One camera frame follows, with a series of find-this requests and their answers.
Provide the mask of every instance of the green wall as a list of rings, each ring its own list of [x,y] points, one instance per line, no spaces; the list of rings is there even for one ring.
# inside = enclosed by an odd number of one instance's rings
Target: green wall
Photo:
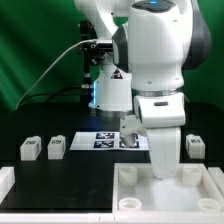
[[[224,109],[224,1],[198,1],[213,46],[199,69],[184,72],[185,94],[190,101]],[[0,119],[14,110],[21,95],[64,50],[80,41],[80,18],[84,17],[73,0],[0,0]],[[81,84],[82,75],[82,57],[73,51],[32,94]]]

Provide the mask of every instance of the white block with black marking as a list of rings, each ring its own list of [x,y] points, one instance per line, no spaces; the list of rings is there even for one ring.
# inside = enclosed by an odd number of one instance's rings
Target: white block with black marking
[[[41,138],[34,136],[27,138],[20,147],[20,155],[22,161],[36,160],[41,152]]]
[[[52,137],[48,144],[48,159],[63,159],[65,154],[65,137],[62,135]]]
[[[191,159],[205,158],[205,144],[200,136],[188,135],[186,137],[186,149]]]

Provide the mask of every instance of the black surface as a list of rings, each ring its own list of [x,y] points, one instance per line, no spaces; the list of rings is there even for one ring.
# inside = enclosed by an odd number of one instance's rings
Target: black surface
[[[181,162],[203,162],[224,168],[224,113],[209,104],[186,104],[187,123],[182,128]],[[149,162],[148,152],[69,151],[77,131],[118,131],[119,119],[90,115],[75,103],[22,106],[2,124],[0,168],[14,166],[16,184],[0,205],[0,212],[111,212],[115,162]],[[191,160],[185,136],[200,135],[206,159]],[[39,135],[42,151],[37,161],[20,161],[19,147],[27,137]],[[64,135],[63,160],[49,161],[47,144]]]

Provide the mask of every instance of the cable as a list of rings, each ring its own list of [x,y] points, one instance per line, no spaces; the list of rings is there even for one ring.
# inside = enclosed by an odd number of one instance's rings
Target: cable
[[[60,95],[63,92],[72,90],[72,89],[82,89],[81,86],[70,86],[70,87],[66,87],[64,89],[61,89],[59,91],[57,91],[56,93],[52,94],[46,101],[45,103],[49,103],[53,98],[55,98],[56,96]]]
[[[187,102],[187,103],[189,103],[190,102],[190,100],[187,98],[187,96],[184,94],[184,98],[185,98],[185,101]]]
[[[74,48],[76,48],[77,46],[84,44],[84,43],[91,43],[91,42],[95,42],[96,39],[93,40],[85,40],[85,41],[81,41],[78,44],[73,45],[72,47],[68,48],[64,53],[62,53],[53,63],[52,65],[41,75],[41,77],[33,84],[33,86],[31,86],[31,88],[23,94],[23,96],[20,98],[19,102],[16,105],[16,109],[18,109],[21,101],[39,84],[39,82],[47,75],[47,73],[58,63],[58,61],[60,61],[68,52],[70,52],[71,50],[73,50]]]
[[[77,94],[77,93],[60,93],[57,96],[75,96],[75,95],[80,95],[80,94]],[[55,97],[55,94],[54,93],[39,93],[39,94],[33,94],[33,95],[30,95],[30,96],[27,96],[26,98],[24,98],[20,102],[19,107],[21,107],[23,102],[25,102],[26,100],[29,100],[31,98],[38,97],[38,96],[54,96]]]

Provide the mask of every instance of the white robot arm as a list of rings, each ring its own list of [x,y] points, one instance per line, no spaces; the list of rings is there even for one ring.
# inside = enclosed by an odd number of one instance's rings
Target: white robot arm
[[[77,9],[93,25],[97,34],[96,47],[112,48],[112,36],[118,29],[114,17],[127,17],[129,7],[138,0],[74,0]],[[120,79],[114,78],[116,72]],[[132,112],[130,73],[118,70],[113,56],[106,54],[100,62],[100,75],[94,82],[94,99],[90,111],[104,117],[122,117]]]
[[[210,50],[210,33],[197,0],[75,0],[75,4],[93,24],[98,43],[111,44],[113,39],[114,58],[107,55],[101,62],[90,108],[105,115],[131,112],[134,107],[135,115],[121,119],[124,143],[132,145],[136,131],[147,136],[154,175],[175,175],[179,126],[185,124],[184,95],[179,91],[182,70],[197,68]],[[114,16],[127,16],[128,22],[118,28]],[[117,67],[122,81],[111,78]]]
[[[136,116],[121,119],[121,138],[133,132],[148,138],[154,175],[174,176],[179,163],[180,128],[185,124],[182,69],[207,57],[211,37],[197,0],[147,0],[129,9],[128,23],[113,36],[114,62],[132,73]]]

